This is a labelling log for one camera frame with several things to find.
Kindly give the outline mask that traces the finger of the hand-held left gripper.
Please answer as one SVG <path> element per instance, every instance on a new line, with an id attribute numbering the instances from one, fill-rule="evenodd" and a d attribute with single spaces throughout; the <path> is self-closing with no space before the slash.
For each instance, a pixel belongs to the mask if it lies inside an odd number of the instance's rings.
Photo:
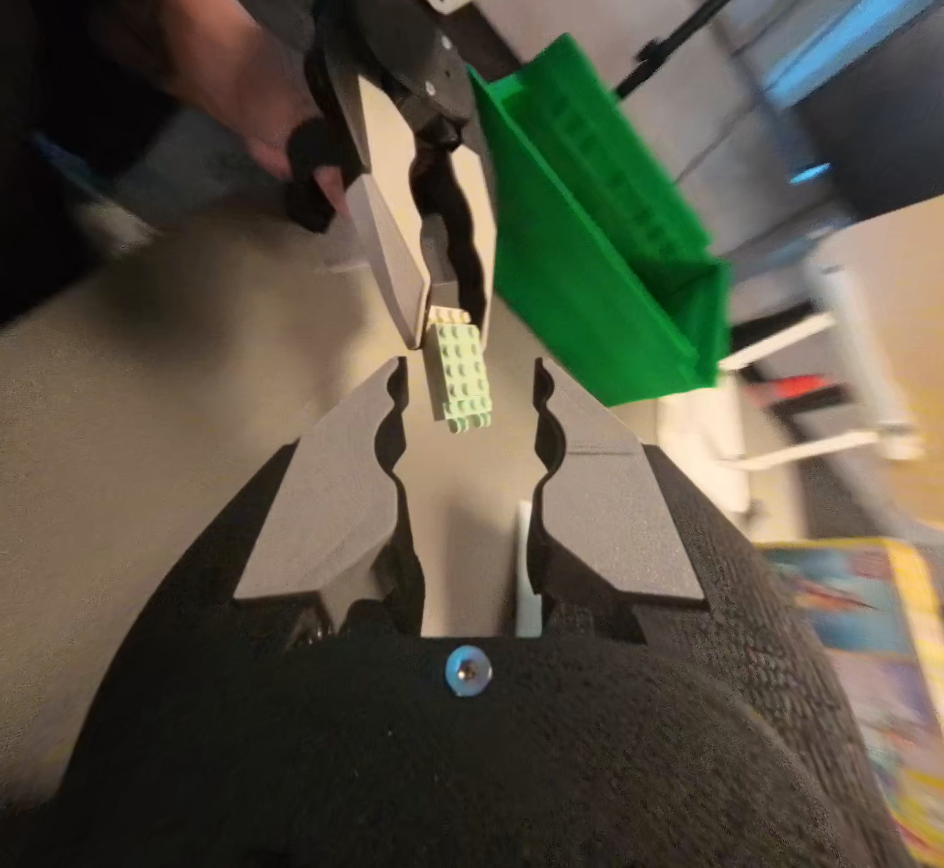
<path id="1" fill-rule="evenodd" d="M 415 138 L 380 87 L 359 75 L 357 93 L 368 159 L 348 188 L 348 209 L 395 327 L 404 345 L 418 350 L 431 274 L 422 254 L 422 219 L 410 182 Z"/>
<path id="2" fill-rule="evenodd" d="M 412 196 L 421 222 L 422 260 L 431 276 L 430 305 L 461 308 L 490 327 L 497 247 L 492 174 L 466 143 L 451 150 L 418 143 Z"/>

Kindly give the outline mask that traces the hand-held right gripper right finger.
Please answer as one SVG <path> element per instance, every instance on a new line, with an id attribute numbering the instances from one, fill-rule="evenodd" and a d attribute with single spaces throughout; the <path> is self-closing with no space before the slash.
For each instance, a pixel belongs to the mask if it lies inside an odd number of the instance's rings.
<path id="1" fill-rule="evenodd" d="M 534 364 L 530 584 L 553 607 L 620 625 L 636 607 L 702 612 L 707 596 L 643 443 L 561 366 Z"/>

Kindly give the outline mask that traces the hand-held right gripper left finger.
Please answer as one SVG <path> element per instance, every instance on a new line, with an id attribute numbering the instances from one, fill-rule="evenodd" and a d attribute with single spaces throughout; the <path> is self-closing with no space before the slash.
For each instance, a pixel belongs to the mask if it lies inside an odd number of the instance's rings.
<path id="1" fill-rule="evenodd" d="M 303 432 L 235 587 L 237 602 L 324 601 L 345 580 L 378 592 L 398 631 L 420 634 L 426 584 L 395 472 L 408 403 L 399 356 Z"/>

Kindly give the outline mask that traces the white lego plate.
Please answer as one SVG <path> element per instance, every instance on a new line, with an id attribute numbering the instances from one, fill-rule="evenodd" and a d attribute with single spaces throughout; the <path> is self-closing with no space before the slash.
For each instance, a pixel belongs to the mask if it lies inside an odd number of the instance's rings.
<path id="1" fill-rule="evenodd" d="M 460 324 L 469 323 L 469 322 L 474 324 L 471 320 L 470 315 L 466 311 L 458 309 L 458 308 L 431 307 L 429 310 L 426 329 L 428 325 L 431 323 L 448 324 L 452 326 L 453 328 L 453 330 L 451 331 L 452 341 L 449 345 L 449 351 L 451 353 L 449 355 L 455 361 L 456 364 L 457 364 L 457 360 L 456 360 L 455 345 L 457 343 L 457 338 L 458 338 L 457 328 Z M 457 417 L 467 418 L 465 410 L 463 410 L 462 415 L 458 415 Z"/>

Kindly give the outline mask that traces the green plastic bin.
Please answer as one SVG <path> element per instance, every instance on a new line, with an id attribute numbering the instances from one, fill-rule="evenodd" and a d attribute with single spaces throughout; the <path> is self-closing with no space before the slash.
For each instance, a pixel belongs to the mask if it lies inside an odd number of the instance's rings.
<path id="1" fill-rule="evenodd" d="M 712 389 L 729 267 L 583 49 L 471 80 L 495 172 L 495 291 L 607 407 Z"/>

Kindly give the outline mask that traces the lego instruction booklet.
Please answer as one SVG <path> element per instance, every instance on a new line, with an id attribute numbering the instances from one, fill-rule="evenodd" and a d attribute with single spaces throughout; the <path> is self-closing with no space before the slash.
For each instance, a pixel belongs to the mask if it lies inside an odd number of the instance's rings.
<path id="1" fill-rule="evenodd" d="M 514 636 L 539 638 L 543 629 L 543 604 L 535 592 L 528 569 L 528 539 L 531 527 L 532 503 L 517 503 L 514 531 Z"/>

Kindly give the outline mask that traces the yellow lego box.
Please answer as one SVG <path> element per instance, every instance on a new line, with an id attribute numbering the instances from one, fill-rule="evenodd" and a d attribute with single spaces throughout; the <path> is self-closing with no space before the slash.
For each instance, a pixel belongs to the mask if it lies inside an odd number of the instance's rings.
<path id="1" fill-rule="evenodd" d="M 758 549 L 832 662 L 910 855 L 942 866 L 942 606 L 923 556 L 879 537 Z"/>

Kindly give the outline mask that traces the person's left hand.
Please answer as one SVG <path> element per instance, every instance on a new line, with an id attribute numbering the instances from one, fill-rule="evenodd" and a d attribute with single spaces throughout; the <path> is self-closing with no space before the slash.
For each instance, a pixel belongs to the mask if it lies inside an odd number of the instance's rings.
<path id="1" fill-rule="evenodd" d="M 117 61 L 238 136 L 282 181 L 289 140 L 318 109 L 301 62 L 238 0 L 112 0 L 104 44 Z"/>

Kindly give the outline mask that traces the small red white block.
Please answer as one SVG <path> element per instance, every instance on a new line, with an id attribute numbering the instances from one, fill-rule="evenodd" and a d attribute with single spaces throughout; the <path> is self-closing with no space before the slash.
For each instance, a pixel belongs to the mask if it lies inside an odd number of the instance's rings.
<path id="1" fill-rule="evenodd" d="M 762 402 L 773 405 L 781 402 L 812 397 L 817 393 L 830 394 L 835 387 L 842 395 L 842 386 L 836 381 L 823 375 L 800 375 L 774 378 L 759 384 L 762 392 Z"/>

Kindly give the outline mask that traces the wooden book stand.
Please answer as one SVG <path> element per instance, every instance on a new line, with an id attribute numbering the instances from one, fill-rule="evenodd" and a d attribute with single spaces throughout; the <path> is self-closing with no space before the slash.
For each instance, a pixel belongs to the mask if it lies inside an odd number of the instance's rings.
<path id="1" fill-rule="evenodd" d="M 872 447 L 891 503 L 942 527 L 942 197 L 726 258 L 736 285 L 794 270 L 813 314 L 735 348 L 716 386 L 655 403 L 657 442 L 722 508 L 748 510 L 748 474 Z M 735 375 L 828 334 L 863 425 L 764 456 L 746 455 Z"/>

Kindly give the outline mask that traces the lamp tripod stand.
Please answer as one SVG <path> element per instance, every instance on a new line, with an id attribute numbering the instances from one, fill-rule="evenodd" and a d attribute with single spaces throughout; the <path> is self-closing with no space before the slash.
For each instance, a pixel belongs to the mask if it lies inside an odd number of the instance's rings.
<path id="1" fill-rule="evenodd" d="M 692 36 L 701 32 L 733 0 L 704 0 L 680 25 L 665 38 L 650 39 L 635 55 L 635 65 L 613 89 L 623 100 L 651 79 Z"/>

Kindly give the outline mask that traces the person's black sweater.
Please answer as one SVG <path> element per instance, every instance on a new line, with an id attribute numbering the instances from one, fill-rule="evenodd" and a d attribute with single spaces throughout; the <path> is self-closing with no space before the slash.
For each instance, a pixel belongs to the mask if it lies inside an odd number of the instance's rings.
<path id="1" fill-rule="evenodd" d="M 55 159 L 107 187 L 177 104 L 105 46 L 117 0 L 1 0 L 1 319 L 6 325 L 100 262 L 72 220 Z"/>

